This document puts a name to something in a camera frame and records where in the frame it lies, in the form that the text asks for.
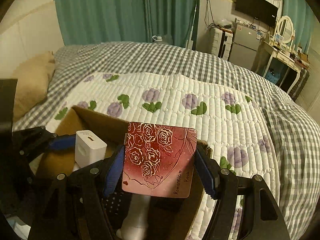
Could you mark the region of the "white plastic bottle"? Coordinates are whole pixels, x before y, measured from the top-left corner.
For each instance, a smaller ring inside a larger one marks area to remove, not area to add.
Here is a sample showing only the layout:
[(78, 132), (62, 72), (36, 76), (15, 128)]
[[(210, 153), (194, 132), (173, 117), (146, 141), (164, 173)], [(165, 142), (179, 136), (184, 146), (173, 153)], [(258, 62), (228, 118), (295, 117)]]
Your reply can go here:
[(135, 240), (146, 238), (150, 200), (151, 197), (147, 195), (132, 195), (127, 217), (116, 232), (118, 238)]

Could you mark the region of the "floral quilted bedspread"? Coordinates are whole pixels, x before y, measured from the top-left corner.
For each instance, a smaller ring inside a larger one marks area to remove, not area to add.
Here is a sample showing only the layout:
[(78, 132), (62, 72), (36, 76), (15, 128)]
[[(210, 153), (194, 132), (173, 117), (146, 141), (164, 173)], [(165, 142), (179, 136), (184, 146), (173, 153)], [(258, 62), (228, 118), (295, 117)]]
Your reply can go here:
[(276, 152), (251, 95), (181, 74), (96, 72), (55, 106), (47, 129), (57, 128), (74, 106), (127, 122), (193, 128), (221, 168), (247, 178), (261, 175), (279, 198)]

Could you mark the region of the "blue laundry basket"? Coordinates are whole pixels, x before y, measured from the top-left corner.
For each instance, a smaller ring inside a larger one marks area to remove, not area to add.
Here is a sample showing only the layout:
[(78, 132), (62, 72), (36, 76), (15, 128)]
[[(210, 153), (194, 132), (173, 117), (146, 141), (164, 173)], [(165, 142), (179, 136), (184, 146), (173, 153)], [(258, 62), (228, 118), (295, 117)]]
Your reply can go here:
[(276, 85), (280, 79), (280, 73), (275, 72), (273, 69), (269, 69), (265, 75), (265, 79)]

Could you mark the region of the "oval vanity mirror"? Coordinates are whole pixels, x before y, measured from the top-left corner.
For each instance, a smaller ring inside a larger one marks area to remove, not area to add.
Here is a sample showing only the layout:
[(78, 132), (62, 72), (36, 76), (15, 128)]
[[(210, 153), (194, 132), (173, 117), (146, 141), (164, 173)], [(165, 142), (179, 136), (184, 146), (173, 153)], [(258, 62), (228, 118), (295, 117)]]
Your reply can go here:
[(277, 42), (289, 44), (294, 37), (295, 29), (289, 16), (282, 16), (277, 20), (275, 38)]

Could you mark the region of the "white vanity table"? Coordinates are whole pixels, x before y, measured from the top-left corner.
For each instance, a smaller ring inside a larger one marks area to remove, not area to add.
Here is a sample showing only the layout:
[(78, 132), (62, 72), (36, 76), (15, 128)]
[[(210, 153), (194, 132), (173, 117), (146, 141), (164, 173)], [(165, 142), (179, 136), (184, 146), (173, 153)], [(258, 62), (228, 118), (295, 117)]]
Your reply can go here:
[(285, 66), (287, 66), (287, 71), (286, 71), (286, 73), (280, 83), (281, 85), (284, 82), (284, 80), (286, 79), (287, 74), (289, 73), (289, 69), (294, 70), (296, 72), (296, 78), (294, 79), (293, 83), (291, 84), (291, 86), (289, 87), (289, 89), (286, 92), (287, 94), (289, 94), (291, 92), (291, 90), (293, 89), (293, 87), (297, 84), (303, 68), (295, 60), (291, 59), (289, 56), (286, 56), (283, 52), (274, 48), (274, 46), (270, 45), (268, 42), (263, 41), (260, 44), (261, 44), (261, 49), (266, 51), (268, 53), (268, 55), (270, 56), (268, 59), (267, 65), (262, 72), (263, 78), (265, 78), (273, 59), (276, 59), (276, 60), (280, 61), (281, 63), (285, 64)]

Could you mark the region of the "open cardboard box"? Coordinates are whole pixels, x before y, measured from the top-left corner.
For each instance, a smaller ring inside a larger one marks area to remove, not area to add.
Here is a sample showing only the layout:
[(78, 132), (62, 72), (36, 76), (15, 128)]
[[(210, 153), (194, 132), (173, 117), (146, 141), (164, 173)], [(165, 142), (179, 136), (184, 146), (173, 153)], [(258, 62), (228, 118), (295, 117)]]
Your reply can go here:
[[(74, 106), (57, 128), (58, 135), (72, 135), (88, 129), (107, 143), (106, 157), (110, 157), (116, 146), (124, 142), (128, 122)], [(36, 176), (54, 178), (65, 172), (70, 175), (75, 164), (71, 150), (51, 150), (42, 156)], [(188, 198), (152, 197), (148, 211), (147, 239), (187, 239), (200, 207), (204, 189), (196, 171), (191, 176), (192, 184)]]

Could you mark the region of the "grey checked bed sheet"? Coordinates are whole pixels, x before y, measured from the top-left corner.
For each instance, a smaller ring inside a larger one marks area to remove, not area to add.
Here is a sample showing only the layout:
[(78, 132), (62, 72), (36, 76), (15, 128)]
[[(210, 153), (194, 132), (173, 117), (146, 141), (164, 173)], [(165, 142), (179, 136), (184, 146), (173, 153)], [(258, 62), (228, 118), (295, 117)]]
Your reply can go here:
[(261, 109), (276, 152), (279, 208), (291, 239), (311, 223), (319, 199), (319, 125), (284, 91), (253, 72), (199, 51), (151, 43), (107, 42), (60, 48), (47, 100), (14, 124), (15, 130), (47, 126), (55, 106), (84, 77), (96, 73), (181, 74), (234, 88)]

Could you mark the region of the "black wall television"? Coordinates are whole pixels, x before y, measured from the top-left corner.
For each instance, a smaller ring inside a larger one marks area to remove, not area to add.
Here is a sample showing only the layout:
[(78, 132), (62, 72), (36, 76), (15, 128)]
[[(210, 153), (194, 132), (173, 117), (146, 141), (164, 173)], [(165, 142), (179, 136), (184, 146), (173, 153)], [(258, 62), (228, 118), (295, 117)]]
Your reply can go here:
[(236, 0), (235, 10), (274, 28), (278, 8), (267, 0)]

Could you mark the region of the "clear water jug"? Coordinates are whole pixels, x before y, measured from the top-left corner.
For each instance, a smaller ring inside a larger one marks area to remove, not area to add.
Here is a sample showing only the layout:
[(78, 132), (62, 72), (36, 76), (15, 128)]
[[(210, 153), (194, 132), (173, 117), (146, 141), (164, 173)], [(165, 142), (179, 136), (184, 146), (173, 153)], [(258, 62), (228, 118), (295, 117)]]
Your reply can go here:
[(153, 35), (152, 41), (153, 43), (172, 45), (172, 36), (168, 34), (164, 36)]

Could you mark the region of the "green curtain by window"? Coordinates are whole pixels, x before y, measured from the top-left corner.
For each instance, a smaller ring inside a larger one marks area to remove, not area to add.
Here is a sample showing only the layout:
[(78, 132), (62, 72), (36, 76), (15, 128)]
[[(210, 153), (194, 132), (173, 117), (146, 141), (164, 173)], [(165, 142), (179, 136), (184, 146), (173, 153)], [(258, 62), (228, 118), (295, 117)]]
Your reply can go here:
[(313, 32), (314, 13), (305, 0), (283, 0), (283, 16), (289, 16), (296, 30), (294, 45), (307, 54)]

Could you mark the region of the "beige pillow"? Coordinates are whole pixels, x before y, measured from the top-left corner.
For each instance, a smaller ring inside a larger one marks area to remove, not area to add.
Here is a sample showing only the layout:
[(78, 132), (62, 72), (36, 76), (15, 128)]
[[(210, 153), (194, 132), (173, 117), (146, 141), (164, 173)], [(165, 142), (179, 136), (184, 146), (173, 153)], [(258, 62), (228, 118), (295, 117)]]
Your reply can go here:
[(17, 79), (14, 122), (47, 98), (48, 86), (55, 68), (53, 53), (47, 51), (22, 62), (14, 70), (12, 77)]

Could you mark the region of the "white suitcase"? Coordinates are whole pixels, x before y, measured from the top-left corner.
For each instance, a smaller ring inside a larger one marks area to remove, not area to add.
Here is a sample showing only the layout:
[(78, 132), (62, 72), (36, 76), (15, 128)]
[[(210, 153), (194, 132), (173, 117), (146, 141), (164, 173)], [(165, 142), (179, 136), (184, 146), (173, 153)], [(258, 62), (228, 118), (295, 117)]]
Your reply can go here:
[(233, 33), (225, 28), (212, 28), (210, 30), (209, 52), (221, 59), (228, 60), (233, 42)]

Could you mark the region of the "red rose tin box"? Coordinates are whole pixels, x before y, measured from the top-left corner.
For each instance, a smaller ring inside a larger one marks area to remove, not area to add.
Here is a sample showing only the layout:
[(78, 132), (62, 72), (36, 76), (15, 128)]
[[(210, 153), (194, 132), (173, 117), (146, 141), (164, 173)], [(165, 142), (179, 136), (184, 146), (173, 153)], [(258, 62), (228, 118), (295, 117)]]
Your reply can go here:
[(196, 145), (193, 128), (130, 122), (122, 189), (153, 197), (188, 198)]

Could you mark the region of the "white charger cube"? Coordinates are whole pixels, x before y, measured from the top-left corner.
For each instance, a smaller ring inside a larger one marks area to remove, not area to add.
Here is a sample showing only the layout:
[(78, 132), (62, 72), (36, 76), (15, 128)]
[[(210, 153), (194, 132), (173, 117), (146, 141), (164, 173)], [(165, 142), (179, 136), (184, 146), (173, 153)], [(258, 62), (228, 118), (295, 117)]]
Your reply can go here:
[(75, 134), (75, 162), (80, 168), (105, 158), (107, 143), (90, 130), (77, 131)]

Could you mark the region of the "silver mini fridge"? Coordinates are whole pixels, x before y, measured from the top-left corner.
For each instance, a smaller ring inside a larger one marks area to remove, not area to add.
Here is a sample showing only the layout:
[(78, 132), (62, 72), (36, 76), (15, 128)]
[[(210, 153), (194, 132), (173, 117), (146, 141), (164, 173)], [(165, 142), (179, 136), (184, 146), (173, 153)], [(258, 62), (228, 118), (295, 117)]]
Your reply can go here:
[(228, 61), (251, 70), (262, 34), (241, 24), (236, 25)]

